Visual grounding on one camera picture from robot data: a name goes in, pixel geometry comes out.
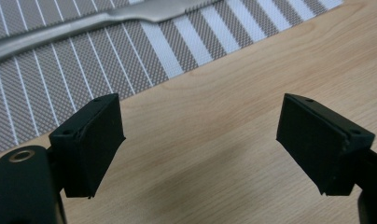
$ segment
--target knife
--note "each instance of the knife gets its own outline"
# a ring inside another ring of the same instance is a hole
[[[0,39],[0,62],[52,41],[130,20],[167,21],[219,0],[148,0]]]

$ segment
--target woven placemat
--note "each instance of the woven placemat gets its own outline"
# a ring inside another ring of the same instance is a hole
[[[137,2],[0,0],[0,38]],[[53,130],[97,96],[125,99],[341,3],[224,0],[160,24],[128,21],[12,57],[0,63],[0,152]]]

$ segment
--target knife blade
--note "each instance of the knife blade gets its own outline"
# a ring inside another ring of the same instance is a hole
[[[148,0],[9,36],[0,39],[0,62],[12,55],[52,41],[79,35],[113,23],[131,20],[167,21],[217,1],[219,0]]]

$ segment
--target gray placemat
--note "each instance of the gray placemat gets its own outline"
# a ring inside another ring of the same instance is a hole
[[[0,0],[0,38],[136,2]],[[160,24],[124,22],[12,57],[0,63],[0,152],[51,131],[94,97],[125,99],[341,3],[224,0]]]

